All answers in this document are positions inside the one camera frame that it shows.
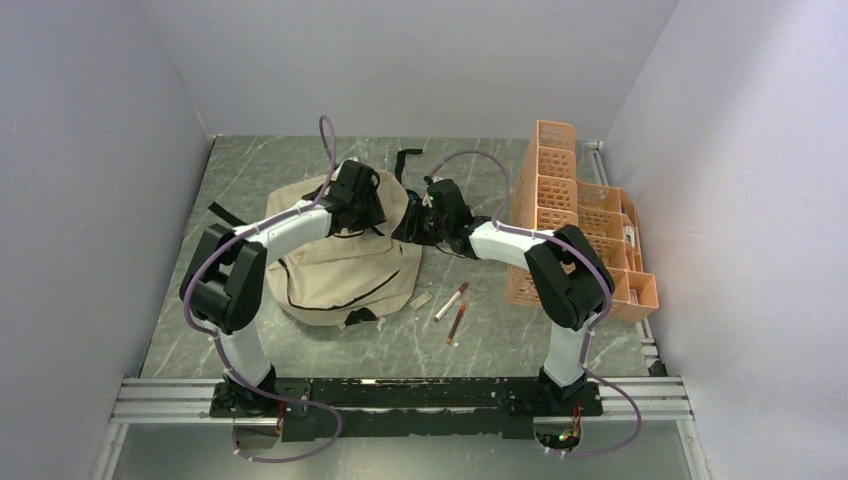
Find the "beige canvas backpack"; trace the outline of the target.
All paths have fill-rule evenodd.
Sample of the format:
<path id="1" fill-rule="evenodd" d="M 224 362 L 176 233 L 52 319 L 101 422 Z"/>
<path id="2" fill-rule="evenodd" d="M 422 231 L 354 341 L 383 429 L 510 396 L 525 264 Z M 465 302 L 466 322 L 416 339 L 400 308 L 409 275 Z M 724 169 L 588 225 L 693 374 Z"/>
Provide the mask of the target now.
<path id="1" fill-rule="evenodd" d="M 411 299 L 422 248 L 394 240 L 408 197 L 401 183 L 386 171 L 378 195 L 387 217 L 374 231 L 355 236 L 331 236 L 304 245 L 275 261 L 266 271 L 263 294 L 293 319 L 316 327 L 336 327 L 375 321 L 396 313 Z M 315 177 L 273 191 L 266 218 L 292 206 L 324 180 Z"/>

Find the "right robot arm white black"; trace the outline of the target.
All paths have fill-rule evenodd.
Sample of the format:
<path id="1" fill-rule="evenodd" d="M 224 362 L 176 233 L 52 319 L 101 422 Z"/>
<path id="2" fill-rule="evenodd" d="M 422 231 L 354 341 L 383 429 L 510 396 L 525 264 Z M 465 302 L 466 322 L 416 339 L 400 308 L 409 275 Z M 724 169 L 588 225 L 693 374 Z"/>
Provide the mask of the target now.
<path id="1" fill-rule="evenodd" d="M 552 326 L 540 369 L 539 398 L 550 413 L 562 414 L 578 399 L 589 374 L 588 335 L 612 307 L 614 281 L 575 225 L 556 231 L 528 230 L 475 216 L 452 180 L 431 182 L 424 196 L 407 193 L 395 239 L 449 248 L 473 260 L 497 261 L 526 270 Z"/>

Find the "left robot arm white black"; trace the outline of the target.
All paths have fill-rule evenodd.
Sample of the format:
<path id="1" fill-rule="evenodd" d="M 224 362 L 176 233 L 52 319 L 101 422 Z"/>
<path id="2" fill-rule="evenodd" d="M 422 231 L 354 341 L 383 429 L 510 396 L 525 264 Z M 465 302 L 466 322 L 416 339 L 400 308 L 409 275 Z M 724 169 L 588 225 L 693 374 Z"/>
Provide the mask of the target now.
<path id="1" fill-rule="evenodd" d="M 183 315 L 212 341 L 236 408 L 261 416 L 289 401 L 277 393 L 275 369 L 254 323 L 268 267 L 309 243 L 385 222 L 379 184 L 373 168 L 345 161 L 331 165 L 315 190 L 282 212 L 235 227 L 215 224 L 203 233 L 180 287 Z"/>

